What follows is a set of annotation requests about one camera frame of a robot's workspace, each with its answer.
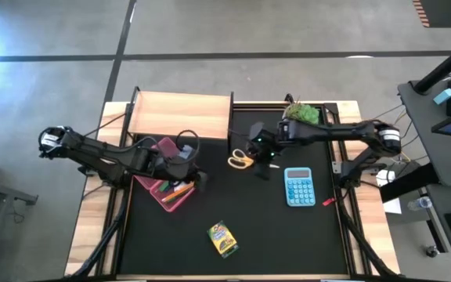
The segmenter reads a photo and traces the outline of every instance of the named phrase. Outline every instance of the blue object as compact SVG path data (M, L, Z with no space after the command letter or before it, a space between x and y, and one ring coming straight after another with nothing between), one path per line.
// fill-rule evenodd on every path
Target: blue object
M436 104L439 105L440 103L445 102L449 98L451 98L451 89L445 89L434 98L434 101Z
M291 207L312 207L316 204L310 168L285 168L285 194Z

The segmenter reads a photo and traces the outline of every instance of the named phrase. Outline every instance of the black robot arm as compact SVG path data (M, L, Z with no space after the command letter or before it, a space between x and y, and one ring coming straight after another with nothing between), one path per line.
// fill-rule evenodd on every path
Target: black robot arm
M381 157L394 157L401 153L399 130L378 120L340 125L309 125L285 119L278 123L274 132L258 122L250 128L248 151L255 159L255 174L268 179L270 162L285 148L344 140L359 140L368 145L368 148L353 161L341 163L339 186L348 181L359 181L362 171L374 166Z
M127 186L132 176L140 175L170 181L195 181L198 168L193 160L165 157L159 150L143 146L146 139L120 148L84 137L70 127L47 128L39 136L40 157L69 158L99 174L114 187Z

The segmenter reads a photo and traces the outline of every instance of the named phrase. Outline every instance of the green plant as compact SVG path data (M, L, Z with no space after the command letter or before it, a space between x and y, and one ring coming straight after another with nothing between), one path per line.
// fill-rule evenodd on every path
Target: green plant
M287 118L317 125L319 123L319 110L296 102L288 106Z

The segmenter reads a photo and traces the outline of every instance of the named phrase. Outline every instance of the red object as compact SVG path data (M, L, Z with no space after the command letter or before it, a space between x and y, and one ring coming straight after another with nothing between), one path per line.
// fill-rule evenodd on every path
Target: red object
M161 148L161 153L165 157L174 157L180 153L180 150L177 148L175 143L171 141L168 137L164 137L160 142L157 143ZM184 196L180 197L175 201L170 201L164 203L162 200L173 193L172 189L168 189L167 192L160 192L160 186L165 182L165 180L159 179L151 179L143 176L135 176L135 178L139 181L139 183L146 188L149 193L153 196L154 199L158 203L160 203L161 207L164 208L167 212L173 212L190 194L192 194L195 188L191 188L189 192L187 192Z
M333 203L333 202L335 202L335 198L332 197L332 198L330 198L330 199L324 201L324 202L323 202L323 205L326 207L327 205L329 205L329 204L331 204L331 203Z

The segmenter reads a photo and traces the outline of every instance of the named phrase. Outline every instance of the blue calculator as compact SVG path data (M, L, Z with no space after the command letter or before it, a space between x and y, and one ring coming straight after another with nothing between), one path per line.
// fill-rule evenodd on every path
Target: blue calculator
M312 207L316 204L310 168L286 168L285 191L291 207Z

